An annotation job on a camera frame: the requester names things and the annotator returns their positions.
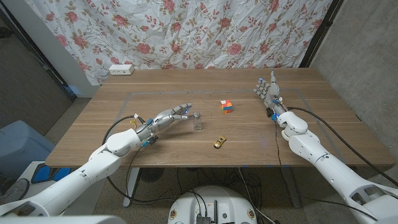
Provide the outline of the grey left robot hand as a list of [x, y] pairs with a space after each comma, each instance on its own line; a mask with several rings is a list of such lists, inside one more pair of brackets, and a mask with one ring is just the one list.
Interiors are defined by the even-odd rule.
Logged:
[[146, 124], [136, 129], [139, 139], [143, 141], [150, 138], [154, 133], [165, 129], [176, 120], [189, 119], [187, 113], [192, 105], [192, 103], [185, 103], [159, 113], [155, 118], [152, 118], [151, 121], [148, 121]]

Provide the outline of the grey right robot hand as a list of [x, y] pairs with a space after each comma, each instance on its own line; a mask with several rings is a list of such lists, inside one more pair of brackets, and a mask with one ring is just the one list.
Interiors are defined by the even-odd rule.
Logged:
[[259, 84], [253, 89], [254, 93], [257, 94], [266, 106], [267, 117], [276, 121], [277, 118], [288, 111], [283, 105], [282, 97], [280, 95], [280, 89], [276, 84], [276, 78], [274, 71], [271, 71], [271, 81], [267, 82], [265, 79], [260, 78]]

